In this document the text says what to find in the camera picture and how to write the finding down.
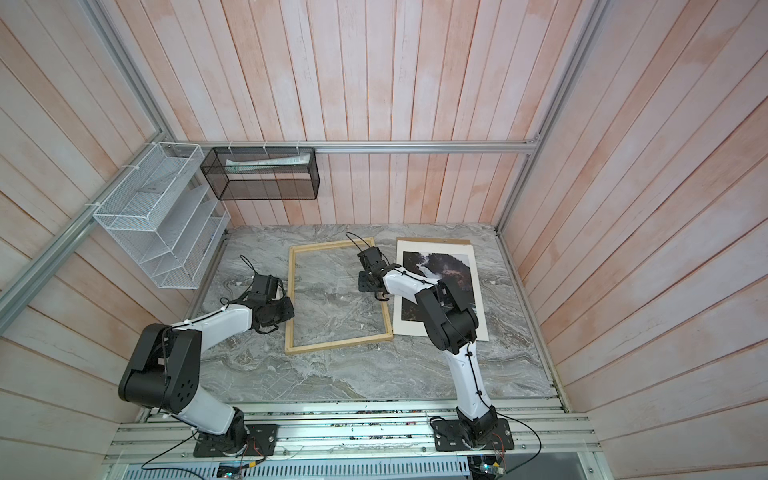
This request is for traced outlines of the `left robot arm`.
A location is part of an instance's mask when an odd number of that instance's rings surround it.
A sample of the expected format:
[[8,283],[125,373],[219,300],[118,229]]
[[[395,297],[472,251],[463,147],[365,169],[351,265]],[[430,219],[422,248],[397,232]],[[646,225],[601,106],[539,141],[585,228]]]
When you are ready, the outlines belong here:
[[226,456],[241,454],[249,438],[244,414],[199,385],[202,354],[248,331],[272,333],[293,316],[282,280],[256,273],[243,293],[211,313],[145,327],[118,385],[118,396],[170,414]]

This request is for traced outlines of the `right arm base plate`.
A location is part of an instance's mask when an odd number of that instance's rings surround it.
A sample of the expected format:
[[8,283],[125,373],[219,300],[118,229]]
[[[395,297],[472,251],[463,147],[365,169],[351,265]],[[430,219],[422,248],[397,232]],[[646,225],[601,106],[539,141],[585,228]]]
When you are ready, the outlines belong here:
[[514,449],[511,429],[505,419],[497,420],[487,431],[473,432],[461,420],[448,420],[435,416],[429,418],[435,449],[439,452],[469,450],[496,450],[506,452]]

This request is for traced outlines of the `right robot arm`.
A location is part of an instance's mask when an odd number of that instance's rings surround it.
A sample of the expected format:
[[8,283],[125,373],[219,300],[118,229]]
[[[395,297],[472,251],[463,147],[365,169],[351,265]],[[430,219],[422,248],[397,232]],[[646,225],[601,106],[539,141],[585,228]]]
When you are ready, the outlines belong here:
[[427,337],[446,358],[457,393],[457,419],[438,418],[435,434],[471,449],[483,447],[499,418],[479,371],[479,320],[469,296],[452,279],[431,279],[389,262],[375,246],[361,249],[357,257],[362,266],[358,289],[379,301],[397,296],[415,304]]

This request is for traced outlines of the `wooden picture frame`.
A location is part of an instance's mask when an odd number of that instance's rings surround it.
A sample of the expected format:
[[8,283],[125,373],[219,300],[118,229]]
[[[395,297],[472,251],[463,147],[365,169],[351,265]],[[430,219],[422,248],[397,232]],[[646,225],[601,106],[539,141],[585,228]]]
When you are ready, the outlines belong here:
[[388,304],[358,290],[357,254],[373,238],[293,246],[288,296],[295,308],[285,327],[288,355],[388,342],[394,338]]

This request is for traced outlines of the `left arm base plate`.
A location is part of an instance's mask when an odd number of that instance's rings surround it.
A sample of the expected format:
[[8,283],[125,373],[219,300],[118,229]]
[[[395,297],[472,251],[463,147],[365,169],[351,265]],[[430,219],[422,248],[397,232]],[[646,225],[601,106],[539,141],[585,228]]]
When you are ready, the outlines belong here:
[[278,429],[277,424],[246,423],[223,435],[200,433],[193,457],[269,457],[276,448]]

